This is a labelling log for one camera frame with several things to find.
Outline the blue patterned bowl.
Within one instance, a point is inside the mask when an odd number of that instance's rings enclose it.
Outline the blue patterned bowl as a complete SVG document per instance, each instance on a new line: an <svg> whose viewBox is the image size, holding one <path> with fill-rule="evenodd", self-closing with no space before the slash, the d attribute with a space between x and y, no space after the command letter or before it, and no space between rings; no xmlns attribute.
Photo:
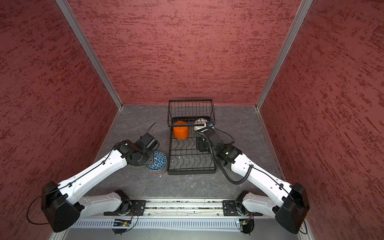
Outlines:
<svg viewBox="0 0 384 240"><path fill-rule="evenodd" d="M151 164L147 164L147 170L159 170L167 168L168 159L167 156L159 151L155 151L152 155L153 162Z"/></svg>

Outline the orange bowl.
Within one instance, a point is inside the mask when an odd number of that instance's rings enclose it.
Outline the orange bowl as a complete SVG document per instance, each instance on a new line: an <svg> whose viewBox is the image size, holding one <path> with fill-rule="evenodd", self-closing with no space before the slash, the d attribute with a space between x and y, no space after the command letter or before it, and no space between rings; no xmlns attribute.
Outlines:
<svg viewBox="0 0 384 240"><path fill-rule="evenodd" d="M178 121L175 123L175 127L173 127L173 136L179 140L185 140L188 138L190 134L190 130L188 124L184 121Z"/></svg>

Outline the white bowl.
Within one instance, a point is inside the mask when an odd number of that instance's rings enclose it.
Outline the white bowl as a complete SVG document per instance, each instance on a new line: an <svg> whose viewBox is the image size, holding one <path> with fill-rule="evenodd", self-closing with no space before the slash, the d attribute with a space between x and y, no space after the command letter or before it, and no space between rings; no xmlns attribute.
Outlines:
<svg viewBox="0 0 384 240"><path fill-rule="evenodd" d="M197 119L195 122L194 122L194 131L198 131L198 130L201 130L203 128L205 128L207 126L207 120L206 119L203 119L203 118L200 118L200 119Z"/></svg>

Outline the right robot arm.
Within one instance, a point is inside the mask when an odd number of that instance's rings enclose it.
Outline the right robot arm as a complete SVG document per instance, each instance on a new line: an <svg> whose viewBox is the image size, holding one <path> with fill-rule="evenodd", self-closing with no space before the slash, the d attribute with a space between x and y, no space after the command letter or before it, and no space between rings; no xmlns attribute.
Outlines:
<svg viewBox="0 0 384 240"><path fill-rule="evenodd" d="M215 166L233 185L248 181L266 194L259 197L246 192L239 195L240 205L249 213L273 217L288 232L298 234L304 228L308 233L305 218L310 210L308 194L299 183L290 184L264 170L233 144L225 144L213 128L197 130Z"/></svg>

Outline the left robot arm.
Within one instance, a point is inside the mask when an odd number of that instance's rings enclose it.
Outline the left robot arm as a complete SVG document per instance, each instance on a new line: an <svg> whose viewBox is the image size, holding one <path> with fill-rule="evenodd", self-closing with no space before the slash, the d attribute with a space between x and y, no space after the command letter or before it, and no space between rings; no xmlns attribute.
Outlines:
<svg viewBox="0 0 384 240"><path fill-rule="evenodd" d="M41 209L55 233L62 232L79 219L97 214L107 216L138 215L139 208L131 203L122 190L110 194L87 196L87 192L114 172L127 166L145 166L154 173L163 173L167 157L157 150L155 139L125 140L116 143L110 152L80 173L56 184L51 181L43 186Z"/></svg>

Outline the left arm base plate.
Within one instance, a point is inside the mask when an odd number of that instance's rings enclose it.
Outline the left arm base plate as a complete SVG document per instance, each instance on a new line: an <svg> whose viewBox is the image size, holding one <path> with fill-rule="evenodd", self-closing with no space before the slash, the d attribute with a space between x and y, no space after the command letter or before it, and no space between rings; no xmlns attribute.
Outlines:
<svg viewBox="0 0 384 240"><path fill-rule="evenodd" d="M104 216L134 216L137 214L139 217L144 214L144 210L146 207L146 200L125 200L123 201L117 210L113 212L104 212Z"/></svg>

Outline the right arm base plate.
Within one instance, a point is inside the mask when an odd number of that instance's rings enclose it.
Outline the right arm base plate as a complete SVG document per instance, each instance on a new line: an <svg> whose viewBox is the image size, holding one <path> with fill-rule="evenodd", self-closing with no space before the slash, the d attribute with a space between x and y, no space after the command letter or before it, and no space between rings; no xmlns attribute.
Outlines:
<svg viewBox="0 0 384 240"><path fill-rule="evenodd" d="M223 203L223 213L224 216L238 216L238 217L250 217L252 213L248 211L244 205L235 200L224 200Z"/></svg>

